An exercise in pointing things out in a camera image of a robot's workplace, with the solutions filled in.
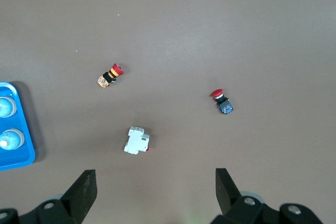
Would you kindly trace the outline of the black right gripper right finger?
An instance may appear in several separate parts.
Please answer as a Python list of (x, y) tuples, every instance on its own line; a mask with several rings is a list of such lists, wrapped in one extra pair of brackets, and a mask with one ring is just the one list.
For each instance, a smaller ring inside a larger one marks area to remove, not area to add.
[(323, 224), (304, 205), (286, 203), (274, 210), (256, 197), (243, 196), (225, 168), (217, 168), (215, 178), (216, 198), (222, 214), (211, 224)]

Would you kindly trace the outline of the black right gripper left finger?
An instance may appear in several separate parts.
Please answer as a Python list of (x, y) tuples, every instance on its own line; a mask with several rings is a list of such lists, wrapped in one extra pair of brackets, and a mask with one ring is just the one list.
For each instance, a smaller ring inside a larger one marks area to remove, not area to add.
[(0, 224), (82, 224), (97, 198), (94, 169), (85, 170), (60, 199), (50, 199), (19, 215), (14, 208), (0, 209)]

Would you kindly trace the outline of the blue dome bell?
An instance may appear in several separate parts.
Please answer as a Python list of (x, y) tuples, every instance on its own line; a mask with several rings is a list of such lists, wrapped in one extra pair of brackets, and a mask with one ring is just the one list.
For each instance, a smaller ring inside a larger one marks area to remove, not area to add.
[(24, 141), (25, 137), (18, 129), (9, 129), (0, 134), (0, 148), (6, 151), (18, 149)]
[(15, 101), (10, 97), (0, 97), (0, 118), (13, 116), (17, 111)]

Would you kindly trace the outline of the blue plastic tray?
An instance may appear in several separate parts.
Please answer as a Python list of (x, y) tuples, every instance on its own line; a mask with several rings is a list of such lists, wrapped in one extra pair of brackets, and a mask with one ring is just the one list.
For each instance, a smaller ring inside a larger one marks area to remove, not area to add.
[(17, 107), (17, 111), (13, 116), (0, 118), (0, 134), (9, 129), (18, 129), (25, 137), (24, 144), (16, 150), (6, 151), (0, 148), (0, 171), (28, 166), (35, 160), (35, 149), (30, 137), (19, 93), (11, 83), (0, 82), (0, 97), (12, 98)]

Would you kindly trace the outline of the white circuit breaker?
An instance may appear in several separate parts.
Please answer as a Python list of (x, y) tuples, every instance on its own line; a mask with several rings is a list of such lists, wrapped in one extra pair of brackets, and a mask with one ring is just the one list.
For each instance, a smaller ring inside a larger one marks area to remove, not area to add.
[(145, 134), (143, 128), (130, 127), (128, 137), (129, 139), (124, 147), (126, 153), (137, 155), (139, 152), (149, 151), (150, 136)]

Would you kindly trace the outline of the red push button black body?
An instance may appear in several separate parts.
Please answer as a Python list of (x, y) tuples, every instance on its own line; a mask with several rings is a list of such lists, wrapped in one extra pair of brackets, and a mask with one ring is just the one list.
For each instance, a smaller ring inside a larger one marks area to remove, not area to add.
[(211, 97), (215, 100), (219, 110), (224, 115), (228, 115), (234, 110), (229, 98), (224, 96), (223, 89), (214, 90), (211, 93)]

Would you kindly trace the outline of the red yellow emergency stop button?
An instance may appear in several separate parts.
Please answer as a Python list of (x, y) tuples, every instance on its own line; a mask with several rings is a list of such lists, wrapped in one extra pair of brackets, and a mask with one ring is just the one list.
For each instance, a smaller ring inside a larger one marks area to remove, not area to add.
[(124, 74), (123, 69), (116, 63), (109, 69), (109, 71), (102, 74), (97, 83), (102, 88), (107, 88), (110, 84), (115, 83), (117, 78)]

